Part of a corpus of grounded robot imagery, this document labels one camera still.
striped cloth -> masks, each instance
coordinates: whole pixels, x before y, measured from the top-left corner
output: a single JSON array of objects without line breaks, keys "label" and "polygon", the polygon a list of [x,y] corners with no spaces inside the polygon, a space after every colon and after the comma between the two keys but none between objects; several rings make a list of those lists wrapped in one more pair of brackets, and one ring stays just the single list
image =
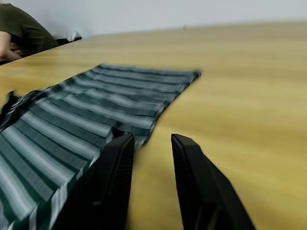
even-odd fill
[{"label": "striped cloth", "polygon": [[113,138],[138,149],[198,76],[99,65],[0,111],[0,229],[50,229],[76,181]]}]

white stripe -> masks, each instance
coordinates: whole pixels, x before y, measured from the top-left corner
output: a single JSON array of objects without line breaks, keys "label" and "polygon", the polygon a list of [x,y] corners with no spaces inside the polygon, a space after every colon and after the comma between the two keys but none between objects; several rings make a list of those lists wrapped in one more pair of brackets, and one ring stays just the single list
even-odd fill
[{"label": "white stripe", "polygon": [[91,76],[91,78],[95,80],[100,80],[104,83],[110,83],[110,84],[120,84],[123,87],[133,87],[137,89],[146,89],[146,90],[157,90],[159,92],[173,92],[176,91],[178,86],[182,83],[182,81],[178,81],[176,84],[165,84],[165,83],[159,83],[158,81],[143,81],[143,80],[136,80],[136,79],[125,79],[120,77],[108,77],[103,74],[93,74],[91,72],[85,73],[85,75]]},{"label": "white stripe", "polygon": [[83,102],[79,99],[77,99],[74,96],[69,96],[65,99],[64,101],[68,102],[69,104],[72,104],[78,108],[81,109],[86,109],[93,111],[95,113],[101,114],[103,116],[113,118],[117,121],[120,121],[124,124],[130,124],[134,125],[137,127],[142,127],[142,128],[150,128],[150,126],[153,123],[153,118],[148,117],[148,116],[136,116],[136,115],[129,115],[128,113],[124,113],[122,111],[117,111],[117,110],[112,110],[112,109],[107,109],[101,106],[98,106],[96,104],[91,104],[91,103],[86,103]]},{"label": "white stripe", "polygon": [[161,82],[161,83],[171,83],[171,84],[180,84],[185,83],[188,76],[191,74],[187,73],[183,76],[166,76],[160,75],[159,72],[156,74],[143,74],[139,72],[128,72],[128,71],[118,71],[118,70],[106,70],[106,69],[91,69],[91,72],[101,74],[101,75],[108,75],[108,78],[125,78],[125,79],[132,79],[132,80],[139,80],[139,81],[149,81],[149,82]]},{"label": "white stripe", "polygon": [[22,157],[17,154],[17,152],[12,148],[12,146],[0,136],[0,142],[2,143],[1,150],[2,154],[6,159],[12,164],[16,171],[18,171],[21,176],[33,187],[33,189],[45,200],[47,201],[53,191],[45,182],[36,174],[35,171],[22,159]]},{"label": "white stripe", "polygon": [[109,143],[111,140],[113,140],[113,133],[109,132],[109,134],[106,137],[106,144]]},{"label": "white stripe", "polygon": [[75,81],[79,85],[87,86],[87,87],[96,87],[96,88],[102,88],[104,90],[110,91],[112,93],[119,93],[119,94],[125,94],[125,95],[147,95],[152,97],[158,97],[158,98],[166,98],[172,93],[161,93],[154,92],[152,90],[146,90],[146,89],[135,89],[135,88],[129,88],[129,87],[121,87],[121,86],[115,86],[114,84],[107,84],[103,82],[94,82],[92,80],[79,80],[75,78]]},{"label": "white stripe", "polygon": [[[60,84],[63,87],[63,91],[62,92],[51,92],[51,93],[49,93],[49,96],[54,98],[54,99],[61,99],[61,98],[65,98],[65,97],[68,96],[67,92],[72,92],[72,93],[75,93],[75,94],[83,93],[83,94],[86,94],[86,95],[89,95],[89,96],[92,96],[92,97],[95,97],[95,98],[98,98],[98,99],[99,98],[105,98],[103,96],[104,92],[98,91],[97,89],[90,88],[90,90],[87,90],[87,89],[79,88],[78,85],[82,85],[81,84],[82,81],[87,81],[87,80],[84,80],[79,75],[72,77],[72,79],[76,82],[76,85],[66,86],[62,82]],[[114,91],[114,89],[108,89],[108,88],[105,88],[105,87],[104,87],[104,90],[108,91],[108,93],[105,93],[106,95],[112,95],[112,96],[117,96],[117,97],[122,97],[122,98],[126,98],[122,94],[140,95],[138,91],[133,91],[133,92],[130,92],[130,91],[123,92],[122,90],[119,90],[119,91],[115,90]],[[139,106],[138,104],[137,105],[130,104],[129,106],[134,107],[134,108],[141,108],[142,107],[143,109],[147,109],[147,110],[153,109],[156,106],[164,106],[163,103],[155,103],[155,102],[147,102],[147,101],[136,102],[136,103],[144,104],[144,107]]]},{"label": "white stripe", "polygon": [[99,154],[100,149],[96,146],[59,129],[52,124],[48,124],[46,121],[34,115],[31,111],[28,111],[21,117],[21,119],[39,130],[39,132],[43,133],[45,136],[50,137],[54,142],[67,147],[80,156],[91,160],[94,156]]},{"label": "white stripe", "polygon": [[0,186],[19,220],[22,220],[35,207],[35,201],[1,156]]},{"label": "white stripe", "polygon": [[55,192],[55,194],[51,199],[51,218],[50,218],[49,229],[52,229],[58,215],[59,215],[59,189]]},{"label": "white stripe", "polygon": [[46,154],[13,126],[8,127],[2,134],[7,137],[8,141],[12,143],[21,154],[55,184],[61,186],[73,177],[74,173],[72,171]]},{"label": "white stripe", "polygon": [[95,157],[92,162],[90,163],[90,165],[88,166],[89,168],[95,163],[95,161],[98,159],[98,157]]},{"label": "white stripe", "polygon": [[10,224],[9,227],[6,230],[13,230],[14,223],[15,223],[15,221],[12,222],[12,224]]},{"label": "white stripe", "polygon": [[82,175],[83,175],[83,169],[80,169],[80,171],[76,175],[76,180],[79,180],[79,178],[82,177]]},{"label": "white stripe", "polygon": [[108,64],[100,64],[94,69],[112,69],[112,70],[121,70],[121,71],[133,71],[135,73],[152,73],[152,74],[164,74],[164,75],[176,75],[176,76],[185,76],[187,74],[191,74],[194,71],[191,70],[166,70],[166,69],[146,69],[146,68],[139,68],[134,66],[114,66]]},{"label": "white stripe", "polygon": [[45,99],[42,99],[36,103],[39,107],[41,107],[46,112],[53,114],[63,120],[71,122],[76,126],[82,127],[92,133],[96,133],[100,136],[105,137],[109,132],[109,126],[102,125],[98,122],[91,121],[86,119],[80,115],[71,114],[62,109],[59,109],[57,106],[52,105],[47,102]]},{"label": "white stripe", "polygon": [[24,102],[26,102],[28,100],[28,98],[30,98],[31,95],[32,94],[29,93],[29,94],[27,94],[27,95],[25,95],[23,97],[19,97],[17,102],[11,106],[11,108],[8,111],[8,113],[5,115],[3,121],[1,122],[0,131],[6,127],[6,123],[11,118],[11,114],[15,111],[15,109],[17,107],[21,106]]},{"label": "white stripe", "polygon": [[49,229],[52,229],[57,217],[67,200],[67,183],[58,189],[51,199],[51,219]]},{"label": "white stripe", "polygon": [[3,229],[9,224],[8,220],[4,216],[3,203],[0,199],[0,229]]},{"label": "white stripe", "polygon": [[144,110],[157,110],[161,106],[164,106],[163,103],[155,103],[155,102],[147,102],[147,101],[136,101],[130,99],[128,97],[114,94],[114,93],[106,93],[96,89],[82,89],[77,86],[68,86],[65,88],[64,92],[59,92],[58,94],[54,94],[51,97],[54,99],[62,99],[68,96],[67,92],[72,92],[74,94],[85,94],[91,96],[96,99],[106,99],[112,102],[115,102],[124,107],[136,108],[136,109],[144,109]]},{"label": "white stripe", "polygon": [[37,214],[37,206],[32,211],[29,216],[29,230],[36,230],[36,214]]}]

gray stripe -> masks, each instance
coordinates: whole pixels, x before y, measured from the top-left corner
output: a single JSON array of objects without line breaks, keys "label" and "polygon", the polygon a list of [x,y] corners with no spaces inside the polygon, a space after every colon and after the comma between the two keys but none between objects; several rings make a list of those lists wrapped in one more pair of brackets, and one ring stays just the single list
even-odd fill
[{"label": "gray stripe", "polygon": [[159,92],[153,92],[151,90],[121,87],[121,86],[116,86],[113,84],[106,84],[103,82],[93,82],[92,80],[84,80],[84,79],[80,80],[79,78],[75,78],[75,81],[79,85],[83,85],[87,87],[94,87],[94,88],[102,88],[112,93],[119,93],[119,94],[125,94],[125,95],[145,94],[147,96],[153,96],[153,97],[159,97],[159,98],[168,98],[169,96],[173,95],[172,93],[166,93],[166,92],[159,93]]},{"label": "gray stripe", "polygon": [[49,229],[52,229],[66,200],[67,200],[67,184],[64,184],[60,189],[56,191],[56,193],[51,199],[51,218],[50,218]]},{"label": "gray stripe", "polygon": [[92,162],[90,163],[90,166],[89,166],[89,168],[92,166],[92,164],[94,164],[95,163],[95,161],[98,159],[98,157],[95,157],[93,160],[92,160]]},{"label": "gray stripe", "polygon": [[59,109],[57,106],[51,104],[47,100],[40,100],[36,104],[46,112],[49,112],[54,116],[60,117],[68,122],[72,122],[73,124],[82,127],[90,132],[93,132],[97,135],[105,137],[110,131],[109,126],[93,122],[79,115],[68,113],[64,110]]},{"label": "gray stripe", "polygon": [[147,83],[150,82],[162,82],[166,84],[182,84],[186,82],[187,76],[174,76],[169,77],[165,75],[157,75],[157,74],[141,74],[136,72],[123,72],[118,70],[110,70],[110,69],[92,69],[90,70],[97,74],[106,74],[107,77],[114,77],[114,78],[126,78],[132,80],[141,80],[146,81]]},{"label": "gray stripe", "polygon": [[[56,117],[50,113],[47,113],[46,111],[42,110],[39,106],[32,106],[30,108],[30,111],[32,112],[32,114],[34,115],[34,117],[38,117],[42,122],[46,123],[46,124],[50,124],[52,127],[58,128],[59,131],[63,131],[64,135],[68,135],[69,137],[73,137],[73,139],[75,139],[74,137],[76,137],[76,140],[81,140],[82,142],[78,143],[85,143],[86,145],[89,144],[89,146],[94,146],[95,148],[100,148],[101,145],[103,145],[105,143],[105,138],[99,135],[96,135],[92,132],[89,132],[87,130],[85,130],[84,128],[80,128],[70,122],[67,122],[59,117]],[[65,148],[73,151],[74,147],[72,149],[70,149],[70,147],[66,146],[65,143],[60,144],[60,146],[64,146]],[[89,153],[82,153],[81,150],[79,150],[80,153],[78,153],[78,155],[83,155],[83,157],[85,155],[88,155],[89,158],[90,154]]]},{"label": "gray stripe", "polygon": [[33,142],[39,143],[40,146],[45,148],[49,155],[57,157],[58,159],[67,163],[73,168],[79,170],[87,164],[86,161],[81,160],[71,152],[66,151],[61,146],[56,145],[54,141],[51,141],[50,139],[46,138],[44,135],[33,129],[31,126],[27,125],[23,120],[20,120],[20,122],[16,123],[15,126],[19,130],[22,130],[22,132],[27,137],[31,138]]},{"label": "gray stripe", "polygon": [[158,75],[177,75],[177,76],[187,76],[194,71],[191,70],[162,70],[162,69],[145,69],[140,67],[127,67],[127,66],[111,66],[107,64],[100,64],[99,66],[95,67],[94,69],[113,69],[113,70],[121,70],[121,71],[133,71],[135,73],[151,73],[151,74],[158,74]]},{"label": "gray stripe", "polygon": [[72,178],[74,174],[72,171],[51,158],[13,126],[8,127],[2,134],[21,154],[55,184],[61,186]]},{"label": "gray stripe", "polygon": [[0,199],[0,229],[3,229],[9,224],[8,220],[4,216],[3,203]]},{"label": "gray stripe", "polygon": [[22,220],[35,207],[35,201],[1,156],[0,186],[19,220]]},{"label": "gray stripe", "polygon": [[78,174],[76,175],[76,180],[79,180],[79,178],[83,175],[83,169],[80,169]]},{"label": "gray stripe", "polygon": [[96,89],[82,89],[77,86],[67,86],[65,87],[64,93],[59,92],[58,94],[51,95],[54,99],[62,99],[64,97],[70,96],[71,93],[74,94],[85,94],[91,96],[96,99],[106,99],[112,102],[115,102],[121,106],[137,108],[137,109],[144,109],[144,110],[157,110],[161,106],[164,106],[163,103],[154,103],[154,102],[139,102],[123,95],[118,95],[114,93],[106,93]]},{"label": "gray stripe", "polygon": [[10,224],[9,227],[6,230],[13,230],[14,223],[15,223],[15,221],[12,224]]},{"label": "gray stripe", "polygon": [[30,92],[27,95],[18,98],[17,102],[10,107],[9,112],[5,115],[3,121],[0,123],[0,132],[7,127],[7,125],[8,125],[7,123],[11,119],[12,114],[15,112],[15,110],[19,106],[22,106],[25,102],[30,100],[30,98],[33,97],[33,95],[35,95],[35,93],[34,92]]},{"label": "gray stripe", "polygon": [[[65,88],[65,84],[67,83],[67,80],[60,82],[58,85],[61,86],[63,89]],[[45,89],[44,92],[48,94],[48,96],[57,95],[58,92],[54,90],[55,87],[50,87],[48,89]]]},{"label": "gray stripe", "polygon": [[37,214],[37,206],[32,211],[29,216],[29,230],[36,230],[36,214]]},{"label": "gray stripe", "polygon": [[7,143],[2,136],[0,136],[0,143],[2,144],[2,154],[13,165],[16,171],[33,187],[33,189],[47,201],[53,191],[45,182],[31,169],[31,167],[24,162],[24,160],[16,153],[16,151]]},{"label": "gray stripe", "polygon": [[155,83],[147,82],[143,80],[127,80],[125,78],[108,77],[102,74],[98,75],[92,72],[87,72],[86,75],[94,80],[100,80],[101,82],[105,83],[120,84],[124,87],[128,86],[128,87],[147,89],[147,90],[157,90],[160,92],[174,92],[182,83],[178,82],[179,84],[163,84],[157,82]]},{"label": "gray stripe", "polygon": [[80,156],[91,160],[94,156],[99,154],[99,148],[81,138],[75,137],[64,130],[57,128],[52,124],[48,124],[31,111],[28,111],[21,117],[21,119],[39,132],[43,133],[45,136],[50,137],[56,143],[74,151]]},{"label": "gray stripe", "polygon": [[78,107],[81,109],[87,109],[92,112],[101,114],[103,116],[113,118],[115,120],[118,120],[122,123],[130,123],[134,126],[142,127],[142,128],[150,128],[151,124],[153,123],[153,118],[146,117],[146,116],[136,116],[136,115],[129,115],[127,113],[124,113],[122,111],[116,111],[113,109],[107,109],[102,106],[92,104],[92,103],[86,103],[79,99],[77,99],[74,96],[68,96],[67,98],[63,99],[64,101]]}]

wooden table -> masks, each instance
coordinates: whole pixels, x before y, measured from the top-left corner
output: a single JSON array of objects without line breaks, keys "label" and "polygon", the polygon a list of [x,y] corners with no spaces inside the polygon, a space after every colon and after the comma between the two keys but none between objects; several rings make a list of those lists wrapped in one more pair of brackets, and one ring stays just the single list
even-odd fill
[{"label": "wooden table", "polygon": [[199,143],[259,230],[307,226],[307,23],[95,36],[0,67],[0,104],[105,62],[203,69],[136,154],[127,229],[182,229],[170,134]]}]

dark green stripe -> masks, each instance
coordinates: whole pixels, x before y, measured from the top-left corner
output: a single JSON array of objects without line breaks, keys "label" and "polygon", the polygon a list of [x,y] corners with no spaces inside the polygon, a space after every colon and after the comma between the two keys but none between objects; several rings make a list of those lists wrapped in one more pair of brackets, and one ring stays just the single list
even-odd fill
[{"label": "dark green stripe", "polygon": [[104,107],[108,109],[110,108],[116,111],[122,111],[123,113],[126,113],[128,115],[140,115],[140,116],[154,117],[155,113],[157,112],[157,110],[153,110],[153,109],[131,108],[128,106],[120,105],[108,99],[98,99],[98,98],[94,98],[86,94],[76,94],[75,97],[84,102],[96,104],[99,107]]},{"label": "dark green stripe", "polygon": [[114,92],[113,89],[110,89],[110,87],[119,87],[120,88],[120,93],[121,95],[131,95],[132,93],[136,93],[136,94],[147,94],[150,95],[154,98],[161,98],[161,99],[165,99],[165,97],[169,97],[170,95],[172,95],[171,92],[153,92],[152,90],[147,90],[147,89],[140,89],[140,88],[133,88],[133,87],[128,87],[128,86],[123,86],[123,85],[116,85],[116,84],[110,84],[110,83],[105,83],[102,82],[101,80],[94,80],[90,77],[88,77],[87,75],[82,75],[79,74],[78,78],[80,78],[82,81],[88,80],[88,82],[96,82],[98,84],[100,84],[100,86],[86,86],[87,89],[98,89],[100,90],[101,88],[111,92],[111,93],[119,93],[119,92]]},{"label": "dark green stripe", "polygon": [[46,177],[39,169],[37,169],[26,157],[24,157],[15,147],[4,137],[2,136],[5,142],[12,148],[13,151],[15,151],[18,156],[44,181],[46,185],[52,190],[55,191],[58,189],[58,186],[52,182],[48,177]]},{"label": "dark green stripe", "polygon": [[62,91],[63,88],[61,86],[61,84],[57,84],[57,85],[54,85],[52,87],[50,87],[54,92],[59,92],[59,91]]},{"label": "dark green stripe", "polygon": [[74,107],[71,104],[68,104],[64,101],[61,101],[61,103],[57,102],[57,104],[55,104],[54,102],[51,102],[51,103],[54,106],[57,106],[59,109],[62,109],[62,110],[64,109],[65,111],[70,112],[72,114],[80,115],[86,118],[91,118],[92,121],[98,122],[100,124],[112,126],[112,127],[117,127],[117,129],[121,131],[131,132],[131,133],[134,133],[135,135],[145,136],[150,131],[149,128],[148,129],[141,128],[141,127],[137,127],[137,126],[134,126],[128,123],[123,123],[123,122],[117,121],[110,117],[98,115],[91,111]]},{"label": "dark green stripe", "polygon": [[146,83],[146,84],[150,84],[150,83],[160,83],[160,84],[166,84],[166,85],[179,85],[181,83],[185,83],[186,81],[188,81],[188,77],[187,76],[178,76],[178,77],[171,77],[172,78],[172,82],[170,82],[169,76],[160,76],[160,75],[149,75],[146,74],[144,76],[144,74],[132,74],[131,75],[127,75],[127,76],[121,76],[121,75],[117,75],[116,72],[119,72],[117,70],[112,70],[115,73],[104,73],[101,71],[97,71],[96,69],[90,69],[90,72],[97,74],[97,75],[102,75],[102,76],[106,76],[108,78],[117,78],[117,79],[125,79],[125,80],[130,80],[130,81],[138,81],[138,82],[142,82],[142,83]]},{"label": "dark green stripe", "polygon": [[[103,88],[98,88],[98,89],[94,89],[92,87],[88,87],[88,86],[83,86],[83,85],[74,85],[73,86],[74,88],[77,88],[77,89],[80,89],[80,90],[83,90],[84,94],[86,94],[86,92],[88,90],[95,90],[97,92],[104,92],[104,93],[107,93],[107,94],[114,94],[114,95],[120,95],[122,97],[126,97],[126,98],[129,98],[129,99],[132,99],[132,100],[135,100],[135,101],[138,101],[138,102],[150,102],[150,103],[163,103],[165,102],[165,98],[162,99],[161,97],[159,98],[154,98],[154,97],[151,97],[151,96],[147,96],[147,95],[140,95],[140,94],[134,94],[134,95],[128,95],[128,94],[120,94],[120,93],[114,93],[112,91],[109,91],[109,90],[106,90],[106,89],[103,89]],[[72,93],[70,90],[68,89],[65,89],[64,91],[62,92],[59,92],[58,93],[61,97],[64,97],[64,96],[69,96],[71,94],[74,94]]]},{"label": "dark green stripe", "polygon": [[[144,106],[142,109],[146,109],[146,110],[151,110],[152,107],[160,106],[165,101],[165,100],[162,100],[162,99],[154,99],[153,97],[149,97],[149,96],[148,96],[149,100],[147,100],[147,99],[144,100],[143,98],[141,100],[135,100],[133,98],[130,98],[129,95],[122,95],[122,94],[119,94],[119,93],[111,93],[111,92],[108,92],[108,91],[104,91],[103,89],[99,89],[99,90],[88,89],[88,88],[84,88],[81,85],[80,85],[80,87],[75,86],[74,89],[72,89],[72,88],[65,89],[64,93],[68,93],[68,92],[69,92],[68,96],[71,96],[72,94],[75,94],[77,96],[77,95],[80,94],[80,95],[87,95],[87,96],[89,96],[93,99],[99,99],[99,100],[100,99],[110,100],[110,98],[115,97],[118,100],[121,99],[121,100],[124,100],[124,101],[129,101],[133,104],[142,104]],[[59,93],[59,96],[61,98],[64,98],[64,93]]]},{"label": "dark green stripe", "polygon": [[5,218],[8,220],[8,222],[12,223],[14,220],[18,219],[1,187],[0,187],[0,199],[3,204],[3,214]]},{"label": "dark green stripe", "polygon": [[[63,150],[62,147],[60,147],[56,143],[52,142],[51,139],[46,138],[41,133],[37,133],[36,130],[32,129],[25,122],[23,122],[23,123],[24,123],[24,127],[20,127],[20,126],[17,126],[17,125],[15,127],[22,134],[24,134],[26,137],[28,137],[34,144],[36,144],[39,148],[41,148],[46,154],[48,154],[51,158],[53,158],[54,160],[56,160],[61,165],[63,165],[64,167],[66,167],[67,169],[71,170],[74,173],[78,172],[81,168],[84,167],[84,165],[86,164],[86,161],[84,161],[84,165],[82,165],[82,167],[80,166],[79,168],[76,168],[76,167],[73,167],[72,165],[66,163],[65,161],[61,160],[59,157],[56,156],[56,154],[57,155],[58,154],[63,154],[64,150]],[[54,154],[52,154],[49,151],[49,149],[46,149],[46,146],[48,146],[49,149],[51,149]],[[75,155],[75,154],[72,154],[72,153],[68,153],[68,154],[71,154],[71,155],[75,156],[76,158],[78,158],[77,155]]]},{"label": "dark green stripe", "polygon": [[131,90],[134,90],[134,91],[143,90],[146,93],[150,93],[152,95],[159,95],[159,96],[161,96],[161,95],[171,95],[174,92],[174,90],[161,91],[161,90],[159,90],[159,88],[148,89],[148,88],[143,88],[143,87],[139,87],[139,86],[125,85],[124,83],[120,82],[119,79],[114,81],[114,82],[105,81],[104,78],[99,78],[99,79],[90,78],[90,79],[91,79],[92,82],[97,82],[97,83],[100,83],[100,84],[103,83],[105,86],[118,86],[118,87],[121,87],[121,88],[124,88],[124,89],[131,89]]},{"label": "dark green stripe", "polygon": [[27,216],[22,221],[15,221],[13,225],[13,230],[29,229],[29,217],[30,216]]},{"label": "dark green stripe", "polygon": [[104,138],[101,136],[96,135],[95,133],[91,133],[79,126],[76,126],[72,123],[67,122],[66,120],[63,120],[62,118],[59,118],[57,116],[54,116],[42,108],[40,108],[38,105],[33,106],[30,109],[31,112],[40,119],[46,121],[46,123],[53,125],[64,132],[69,133],[73,137],[83,139],[95,147],[99,148],[101,147],[102,143],[104,142]]},{"label": "dark green stripe", "polygon": [[16,151],[1,137],[0,139],[3,156],[14,166],[14,169],[29,183],[33,189],[44,199],[47,200],[52,190],[44,181],[32,170],[32,168],[18,155]]},{"label": "dark green stripe", "polygon": [[32,199],[36,202],[36,203],[40,203],[43,202],[44,199],[33,189],[33,187],[25,180],[25,178],[16,170],[15,166],[6,158],[6,156],[4,156],[4,154],[2,154],[2,152],[0,151],[0,154],[2,155],[4,161],[8,164],[8,166],[10,167],[10,169],[15,173],[15,175],[18,177],[18,179],[20,180],[21,184],[25,187],[25,189],[27,190],[27,192],[31,195]]},{"label": "dark green stripe", "polygon": [[[90,163],[91,163],[92,161],[89,161],[87,164],[86,164],[86,166],[83,168],[83,174],[82,174],[82,176],[80,177],[80,178],[78,178],[78,180],[80,180],[82,177],[83,177],[83,175],[86,173],[86,171],[89,169],[89,166],[90,166]],[[72,190],[73,190],[73,188],[74,188],[74,186],[75,186],[75,184],[77,183],[77,173],[73,176],[73,178],[67,183],[67,195],[69,195],[71,192],[72,192]]]},{"label": "dark green stripe", "polygon": [[157,74],[157,75],[167,75],[167,76],[185,76],[197,71],[173,71],[173,70],[156,70],[156,69],[142,69],[135,67],[124,67],[124,66],[109,66],[109,65],[98,65],[95,68],[99,69],[109,69],[123,72],[133,72],[133,73],[143,73],[143,74]]},{"label": "dark green stripe", "polygon": [[49,229],[51,219],[51,199],[47,202],[38,205],[36,215],[36,229],[46,230]]}]

